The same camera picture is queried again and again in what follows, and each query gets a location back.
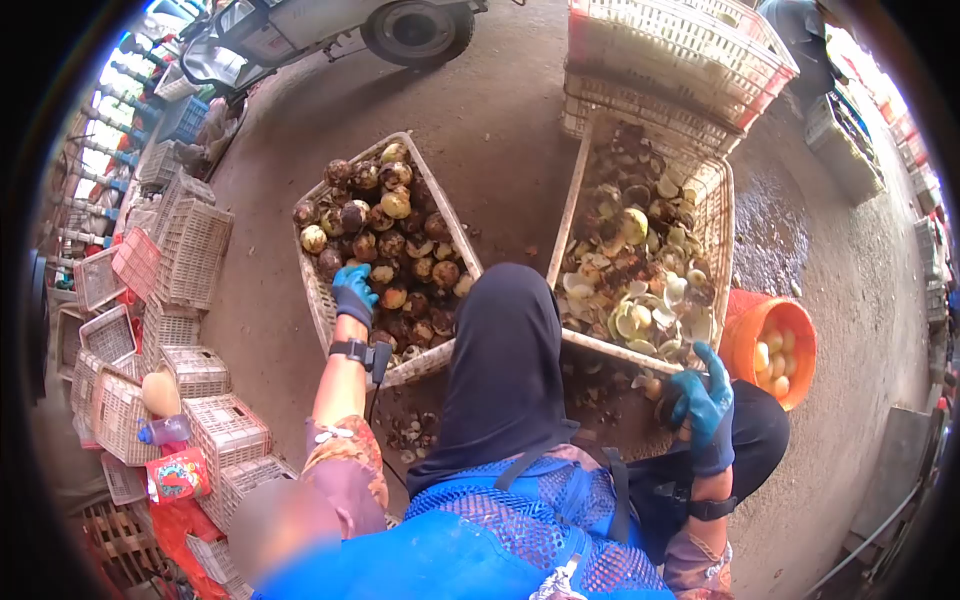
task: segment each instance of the sleeve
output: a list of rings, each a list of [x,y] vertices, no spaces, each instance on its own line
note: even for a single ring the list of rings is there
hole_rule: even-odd
[[[717,556],[700,539],[681,531],[667,544],[663,581],[678,600],[732,600],[732,558],[729,542]]]
[[[367,422],[353,415],[326,427],[308,419],[306,449],[300,480],[333,504],[344,539],[383,531],[387,482],[380,446]]]

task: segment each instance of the blue crate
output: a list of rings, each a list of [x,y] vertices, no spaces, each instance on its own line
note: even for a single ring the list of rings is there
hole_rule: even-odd
[[[194,96],[167,105],[163,120],[157,126],[156,141],[177,139],[184,144],[192,144],[209,109],[203,100]]]

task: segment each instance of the blue glove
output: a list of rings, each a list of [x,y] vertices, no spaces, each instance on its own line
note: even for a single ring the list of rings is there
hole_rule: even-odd
[[[710,391],[704,387],[696,371],[678,372],[670,382],[683,395],[673,407],[674,423],[681,423],[690,415],[690,451],[693,473],[708,477],[733,464],[733,389],[730,376],[720,357],[703,342],[693,345],[700,360],[707,365]]]
[[[373,305],[379,296],[367,285],[370,265],[344,267],[333,277],[333,298],[337,301],[337,316],[350,315],[369,330],[373,321]]]

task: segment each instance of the blue mesh vest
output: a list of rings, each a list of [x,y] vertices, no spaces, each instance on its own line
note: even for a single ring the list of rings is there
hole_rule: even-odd
[[[268,578],[263,598],[526,600],[558,566],[580,562],[570,588],[587,598],[673,598],[639,548],[607,539],[616,513],[610,473],[541,457],[494,486],[514,463],[453,475],[417,495],[397,527],[315,548]]]

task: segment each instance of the concrete floor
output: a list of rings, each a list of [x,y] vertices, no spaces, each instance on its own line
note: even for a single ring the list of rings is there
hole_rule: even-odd
[[[291,206],[332,158],[411,131],[461,220],[480,230],[472,241],[482,263],[511,260],[545,273],[578,146],[557,119],[565,47],[565,1],[524,9],[499,2],[478,16],[467,51],[437,71],[404,70],[366,52],[332,65],[315,55],[251,97],[212,182],[236,225],[203,338],[295,466],[304,459],[302,423],[324,357],[300,281]],[[820,345],[813,387],[790,415],[783,462],[732,519],[738,598],[796,598],[831,567],[873,470],[888,408],[920,409],[926,397],[924,283],[909,179],[878,113],[865,112],[892,193],[860,207],[849,206],[807,149],[803,124],[783,100],[730,157],[744,285],[767,287],[754,273],[795,278]],[[770,225],[780,222],[803,238],[785,262],[768,252],[783,243]],[[757,241],[768,226],[769,239]],[[443,387],[441,375],[383,402],[438,406]],[[647,429],[636,419],[624,416],[621,435]],[[392,505],[402,506],[400,493]]]

